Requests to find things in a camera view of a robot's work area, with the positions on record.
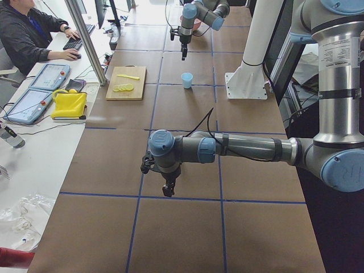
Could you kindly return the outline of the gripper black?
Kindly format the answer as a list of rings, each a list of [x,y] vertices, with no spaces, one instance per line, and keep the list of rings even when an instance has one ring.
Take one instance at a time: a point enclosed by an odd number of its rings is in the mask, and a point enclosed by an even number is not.
[[[166,197],[172,197],[174,192],[174,187],[176,184],[176,179],[180,176],[181,171],[180,170],[174,170],[170,173],[162,173],[162,177],[165,179],[166,184],[162,186],[162,191],[164,196]]]
[[[182,60],[185,60],[187,57],[187,48],[188,44],[191,42],[191,35],[181,35],[180,36],[180,43],[181,43],[181,54]]]

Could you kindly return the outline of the person hand on mouse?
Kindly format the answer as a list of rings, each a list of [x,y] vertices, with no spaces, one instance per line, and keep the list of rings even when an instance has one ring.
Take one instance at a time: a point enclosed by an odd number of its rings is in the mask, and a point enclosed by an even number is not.
[[[64,59],[64,60],[77,60],[74,56],[72,56],[73,53],[78,54],[79,52],[78,52],[78,50],[76,50],[74,48],[66,49],[61,52],[60,58]]]

